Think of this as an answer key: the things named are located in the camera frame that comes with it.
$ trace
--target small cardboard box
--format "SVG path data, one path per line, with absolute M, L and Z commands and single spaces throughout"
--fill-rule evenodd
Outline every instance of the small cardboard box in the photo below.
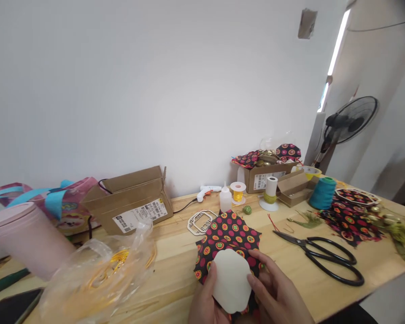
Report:
M 103 182 L 106 193 L 99 186 L 90 189 L 82 204 L 96 217 L 110 235 L 130 235 L 139 220 L 151 218 L 159 223 L 173 216 L 172 205 L 165 193 L 165 168 L 151 167 Z
M 319 180 L 315 176 L 308 180 L 301 169 L 279 179 L 276 195 L 285 205 L 293 207 L 311 197 Z
M 291 170 L 298 162 L 275 164 L 271 166 L 255 167 L 246 169 L 242 166 L 237 171 L 237 181 L 243 182 L 246 185 L 248 194 L 264 192 L 266 190 L 266 179 L 269 176 L 280 178 L 291 173 Z

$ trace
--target hand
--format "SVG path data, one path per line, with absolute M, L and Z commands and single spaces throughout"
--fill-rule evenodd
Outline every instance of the hand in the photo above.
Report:
M 276 324 L 315 324 L 293 282 L 275 262 L 260 251 L 249 250 L 249 254 L 261 261 L 269 271 L 261 271 L 259 278 L 247 275 L 247 280 L 259 300 L 261 321 Z
M 224 324 L 230 323 L 227 315 L 223 313 L 213 299 L 213 289 L 216 283 L 216 264 L 212 261 L 204 285 L 198 283 L 189 311 L 189 324 Z

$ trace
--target white spool holder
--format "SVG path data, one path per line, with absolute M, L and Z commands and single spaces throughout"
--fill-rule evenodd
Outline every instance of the white spool holder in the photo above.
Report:
M 230 186 L 229 186 L 233 191 L 235 192 L 242 192 L 246 190 L 246 185 L 243 182 L 233 182 Z M 231 202 L 234 205 L 243 205 L 246 202 L 246 199 L 244 196 L 242 196 L 242 200 L 237 202 L 234 200 L 234 195 L 231 197 Z
M 278 179 L 269 176 L 265 182 L 265 193 L 268 196 L 276 196 L 276 189 L 278 187 Z M 274 202 L 273 204 L 270 204 L 264 200 L 264 198 L 260 199 L 260 206 L 262 209 L 267 210 L 268 212 L 275 212 L 279 209 L 279 204 L 277 202 Z

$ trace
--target white glue bottle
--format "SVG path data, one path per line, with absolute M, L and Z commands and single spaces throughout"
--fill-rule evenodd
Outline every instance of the white glue bottle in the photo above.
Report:
M 220 211 L 221 212 L 227 212 L 228 210 L 230 210 L 233 205 L 231 204 L 231 197 L 232 194 L 230 192 L 230 190 L 228 189 L 228 187 L 226 186 L 226 181 L 224 182 L 224 187 L 222 188 L 222 190 L 220 191 L 219 194 L 219 198 L 220 200 Z

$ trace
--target shipping label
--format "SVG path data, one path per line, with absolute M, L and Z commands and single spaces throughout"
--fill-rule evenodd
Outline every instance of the shipping label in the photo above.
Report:
M 112 219 L 116 222 L 117 226 L 123 233 L 127 233 L 136 229 L 140 221 L 144 221 L 148 218 L 155 221 L 167 214 L 168 212 L 162 199 L 156 199 L 146 205 L 125 211 Z

